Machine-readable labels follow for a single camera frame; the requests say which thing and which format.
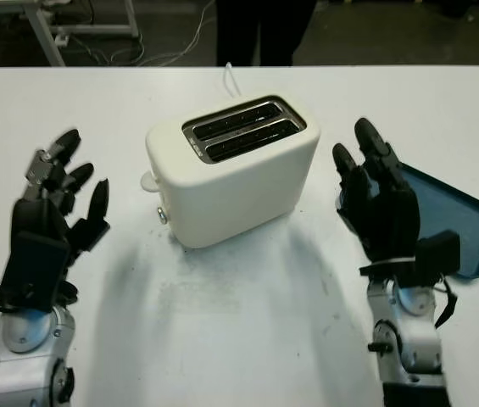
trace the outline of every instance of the robotic hand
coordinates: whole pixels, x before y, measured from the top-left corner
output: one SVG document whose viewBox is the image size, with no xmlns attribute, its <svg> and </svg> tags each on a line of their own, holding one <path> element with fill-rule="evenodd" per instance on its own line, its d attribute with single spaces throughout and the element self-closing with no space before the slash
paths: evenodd
<svg viewBox="0 0 479 407">
<path fill-rule="evenodd" d="M 67 271 L 109 229 L 107 180 L 97 184 L 86 219 L 69 228 L 64 218 L 93 172 L 92 164 L 64 170 L 80 142 L 71 130 L 36 151 L 13 209 L 0 284 L 0 407 L 70 405 L 75 378 L 65 360 L 75 321 L 66 307 L 77 300 L 77 289 L 66 281 Z"/>
<path fill-rule="evenodd" d="M 360 119 L 354 127 L 365 156 L 356 165 L 342 144 L 333 148 L 341 175 L 337 212 L 372 262 L 367 297 L 375 328 L 368 345 L 377 353 L 384 403 L 393 406 L 450 406 L 436 328 L 454 312 L 457 297 L 445 276 L 460 268 L 460 237 L 444 231 L 418 241 L 420 212 L 415 192 L 403 178 L 392 147 Z M 371 193 L 371 181 L 379 193 Z M 434 285 L 443 281 L 448 305 L 434 322 Z"/>
</svg>

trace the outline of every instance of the blue tray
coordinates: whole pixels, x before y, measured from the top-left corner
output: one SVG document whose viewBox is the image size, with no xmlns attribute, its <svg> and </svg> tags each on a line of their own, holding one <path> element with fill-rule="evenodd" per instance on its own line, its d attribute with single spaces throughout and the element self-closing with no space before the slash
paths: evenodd
<svg viewBox="0 0 479 407">
<path fill-rule="evenodd" d="M 406 164 L 403 164 L 402 172 L 418 198 L 420 237 L 447 229 L 459 233 L 461 268 L 457 276 L 478 278 L 479 200 Z"/>
</svg>

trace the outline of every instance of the black pants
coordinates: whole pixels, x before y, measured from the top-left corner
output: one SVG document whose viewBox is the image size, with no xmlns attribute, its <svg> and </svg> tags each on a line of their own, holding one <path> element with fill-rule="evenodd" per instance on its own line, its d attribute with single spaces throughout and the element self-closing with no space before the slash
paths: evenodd
<svg viewBox="0 0 479 407">
<path fill-rule="evenodd" d="M 216 0 L 216 63 L 249 66 L 260 32 L 260 64 L 290 66 L 316 0 Z"/>
</svg>

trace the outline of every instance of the white table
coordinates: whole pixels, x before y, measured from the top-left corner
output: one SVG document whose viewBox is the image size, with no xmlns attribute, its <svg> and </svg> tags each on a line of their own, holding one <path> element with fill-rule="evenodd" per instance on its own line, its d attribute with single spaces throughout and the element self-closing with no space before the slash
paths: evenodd
<svg viewBox="0 0 479 407">
<path fill-rule="evenodd" d="M 0 70 L 0 278 L 10 210 L 33 150 L 77 126 L 76 163 L 110 180 L 111 232 L 70 271 L 80 290 L 69 363 L 78 406 L 382 405 L 366 259 L 335 213 L 331 146 L 359 152 L 365 115 L 399 157 L 479 197 L 479 67 L 235 69 L 243 94 L 302 99 L 323 134 L 289 216 L 187 250 L 139 187 L 147 130 L 228 98 L 222 70 Z M 479 406 L 479 280 L 440 329 L 454 407 Z"/>
</svg>

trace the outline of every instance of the toaster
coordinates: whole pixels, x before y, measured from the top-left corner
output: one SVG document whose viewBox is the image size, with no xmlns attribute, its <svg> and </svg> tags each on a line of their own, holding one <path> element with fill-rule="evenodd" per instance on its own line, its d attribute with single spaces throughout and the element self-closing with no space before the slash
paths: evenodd
<svg viewBox="0 0 479 407">
<path fill-rule="evenodd" d="M 292 211 L 319 137 L 288 96 L 234 98 L 154 127 L 142 187 L 179 242 L 202 248 Z"/>
</svg>

